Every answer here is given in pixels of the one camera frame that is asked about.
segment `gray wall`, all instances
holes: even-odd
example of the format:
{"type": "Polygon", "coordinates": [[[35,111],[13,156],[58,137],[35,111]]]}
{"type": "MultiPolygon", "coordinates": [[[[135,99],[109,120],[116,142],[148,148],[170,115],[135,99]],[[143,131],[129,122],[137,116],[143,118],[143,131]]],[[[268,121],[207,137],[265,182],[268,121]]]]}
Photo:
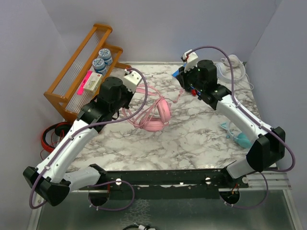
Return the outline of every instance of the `gray wall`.
{"type": "MultiPolygon", "coordinates": [[[[180,61],[210,44],[247,60],[280,0],[42,0],[72,54],[95,22],[113,27],[124,61],[180,61]]],[[[218,59],[216,51],[203,52],[218,59]]]]}
{"type": "MultiPolygon", "coordinates": [[[[301,221],[307,229],[307,1],[283,0],[247,65],[254,96],[264,121],[281,126],[295,152],[288,173],[301,221]]],[[[288,167],[287,155],[280,165],[288,167]]]]}
{"type": "Polygon", "coordinates": [[[39,163],[40,135],[60,116],[43,93],[69,53],[40,0],[0,7],[0,229],[27,228],[30,187],[22,173],[39,163]]]}

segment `screw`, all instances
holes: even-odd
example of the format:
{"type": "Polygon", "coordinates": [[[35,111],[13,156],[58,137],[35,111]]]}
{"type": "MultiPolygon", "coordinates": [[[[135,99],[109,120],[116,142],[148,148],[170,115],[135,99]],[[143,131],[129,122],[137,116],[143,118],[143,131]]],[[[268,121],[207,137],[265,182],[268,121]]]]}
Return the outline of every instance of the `screw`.
{"type": "Polygon", "coordinates": [[[208,184],[208,185],[211,184],[211,181],[209,181],[209,180],[211,180],[210,177],[207,177],[205,180],[206,180],[206,184],[208,184]]]}
{"type": "Polygon", "coordinates": [[[248,183],[248,178],[247,178],[246,176],[243,177],[243,178],[242,178],[242,182],[245,183],[245,184],[247,184],[247,183],[248,183]]]}
{"type": "MultiPolygon", "coordinates": [[[[117,178],[116,181],[121,181],[121,179],[117,178]]],[[[121,182],[116,182],[116,184],[119,186],[119,185],[121,185],[121,182]]]]}

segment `red wire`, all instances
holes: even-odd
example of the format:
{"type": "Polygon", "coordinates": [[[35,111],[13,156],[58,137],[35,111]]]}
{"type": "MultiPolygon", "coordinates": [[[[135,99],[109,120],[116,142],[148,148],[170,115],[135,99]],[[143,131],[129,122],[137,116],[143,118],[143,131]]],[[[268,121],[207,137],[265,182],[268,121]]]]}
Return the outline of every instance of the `red wire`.
{"type": "MultiPolygon", "coordinates": [[[[58,141],[55,141],[55,142],[52,141],[52,135],[53,135],[53,134],[54,134],[54,132],[51,134],[51,144],[50,144],[50,146],[52,146],[52,147],[54,147],[54,144],[59,143],[59,142],[63,139],[63,137],[64,137],[64,130],[61,131],[60,140],[58,140],[58,141]]],[[[43,156],[42,156],[42,152],[43,152],[43,151],[44,151],[44,149],[41,150],[40,153],[39,153],[40,158],[41,158],[42,160],[44,160],[44,159],[43,159],[43,156]]]]}
{"type": "Polygon", "coordinates": [[[41,150],[41,151],[40,151],[40,154],[39,154],[39,155],[40,155],[40,158],[41,158],[42,160],[44,160],[43,157],[42,157],[42,152],[43,152],[43,151],[44,151],[44,149],[41,150]]]}
{"type": "Polygon", "coordinates": [[[55,133],[55,132],[53,132],[53,133],[51,134],[51,146],[52,146],[52,147],[54,147],[54,146],[53,146],[53,142],[52,142],[52,141],[53,141],[53,140],[52,140],[52,136],[53,136],[54,133],[55,133]]]}
{"type": "Polygon", "coordinates": [[[235,187],[231,190],[231,193],[232,193],[232,194],[233,194],[233,192],[234,192],[234,189],[237,188],[237,186],[238,186],[238,183],[236,183],[235,187]]]}

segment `pink headphones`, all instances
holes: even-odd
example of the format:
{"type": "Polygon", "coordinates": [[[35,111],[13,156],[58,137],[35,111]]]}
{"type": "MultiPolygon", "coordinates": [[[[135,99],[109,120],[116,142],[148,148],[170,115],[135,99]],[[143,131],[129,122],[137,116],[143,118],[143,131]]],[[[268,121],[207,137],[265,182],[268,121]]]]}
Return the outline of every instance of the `pink headphones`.
{"type": "MultiPolygon", "coordinates": [[[[144,85],[139,85],[136,89],[136,92],[145,94],[145,90],[140,89],[140,87],[144,87],[144,85]]],[[[153,103],[153,105],[141,112],[136,118],[129,119],[128,122],[132,124],[135,128],[141,128],[150,132],[161,131],[165,126],[168,126],[168,122],[171,119],[171,104],[166,101],[165,97],[162,96],[156,88],[152,86],[148,86],[148,88],[156,91],[156,93],[148,91],[148,95],[159,96],[159,98],[153,103]],[[153,117],[156,109],[158,109],[160,118],[153,117]]],[[[173,103],[178,102],[178,99],[182,95],[182,93],[183,90],[180,90],[177,99],[173,101],[173,103]]],[[[122,109],[122,112],[123,115],[127,117],[126,110],[124,108],[122,109]]]]}

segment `white connector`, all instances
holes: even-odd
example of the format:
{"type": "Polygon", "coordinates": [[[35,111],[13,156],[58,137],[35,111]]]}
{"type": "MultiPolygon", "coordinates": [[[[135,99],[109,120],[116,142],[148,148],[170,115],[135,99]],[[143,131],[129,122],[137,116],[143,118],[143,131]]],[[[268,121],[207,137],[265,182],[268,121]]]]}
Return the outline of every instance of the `white connector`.
{"type": "Polygon", "coordinates": [[[86,84],[83,86],[84,91],[95,93],[98,90],[98,87],[101,84],[103,75],[100,73],[91,73],[90,77],[88,78],[86,84]]]}
{"type": "Polygon", "coordinates": [[[135,93],[136,88],[140,84],[142,77],[138,72],[132,71],[130,74],[123,77],[123,84],[127,87],[129,92],[135,93]]]}
{"type": "Polygon", "coordinates": [[[139,225],[139,230],[145,230],[145,226],[139,225]]]}
{"type": "Polygon", "coordinates": [[[195,52],[192,52],[189,55],[187,55],[187,53],[190,51],[191,49],[182,55],[182,59],[187,61],[187,64],[184,67],[184,72],[187,72],[197,66],[198,56],[195,52]]]}

